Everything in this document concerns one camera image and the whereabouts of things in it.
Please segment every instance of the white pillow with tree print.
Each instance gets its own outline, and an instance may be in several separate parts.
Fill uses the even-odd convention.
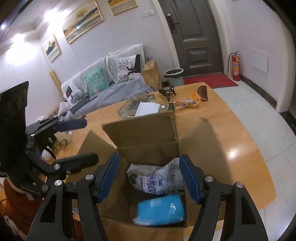
[[[115,59],[117,67],[117,83],[132,80],[141,75],[141,58],[140,54]]]
[[[82,98],[82,95],[83,94],[80,89],[78,89],[78,87],[71,82],[63,96],[69,103],[71,103],[71,105],[74,105]]]

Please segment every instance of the trash can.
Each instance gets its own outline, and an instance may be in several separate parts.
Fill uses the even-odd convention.
[[[165,78],[167,78],[170,86],[184,85],[184,69],[169,69],[165,72]]]

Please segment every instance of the throw pillow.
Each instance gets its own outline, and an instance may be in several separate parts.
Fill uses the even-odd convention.
[[[83,78],[89,87],[90,95],[95,95],[109,87],[102,67],[98,67],[93,72],[85,74]]]
[[[117,67],[117,83],[132,80],[136,76],[141,75],[141,59],[140,54],[115,59]]]
[[[63,96],[71,105],[74,105],[82,98],[83,94],[75,84],[70,82]]]

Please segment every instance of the wooden board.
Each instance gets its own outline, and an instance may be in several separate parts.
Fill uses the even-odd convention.
[[[196,83],[176,87],[177,96],[173,96],[171,102],[190,97],[201,85],[206,84]],[[167,103],[164,96],[158,92],[154,94],[157,103]],[[195,108],[176,111],[179,139],[195,128],[197,118],[208,119],[221,141],[232,173],[232,179],[235,182],[244,183],[255,205],[261,210],[276,197],[274,185],[264,159],[246,128],[227,104],[208,86],[207,94],[208,102],[201,102]],[[67,146],[65,152],[61,151],[57,155],[58,158],[76,155],[89,130],[93,130],[108,143],[115,146],[102,130],[102,124],[120,120],[121,117],[117,114],[117,111],[124,103],[119,102],[89,113],[86,116],[87,127],[74,131],[69,146]]]
[[[62,92],[62,89],[61,89],[61,82],[59,81],[56,73],[53,70],[50,71],[50,76],[52,77],[52,80],[54,81],[54,84],[56,85],[57,89],[59,90],[59,92],[63,96],[64,93]]]

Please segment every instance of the white notice paper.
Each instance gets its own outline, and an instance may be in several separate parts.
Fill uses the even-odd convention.
[[[157,113],[159,106],[160,104],[158,103],[140,102],[135,117]]]

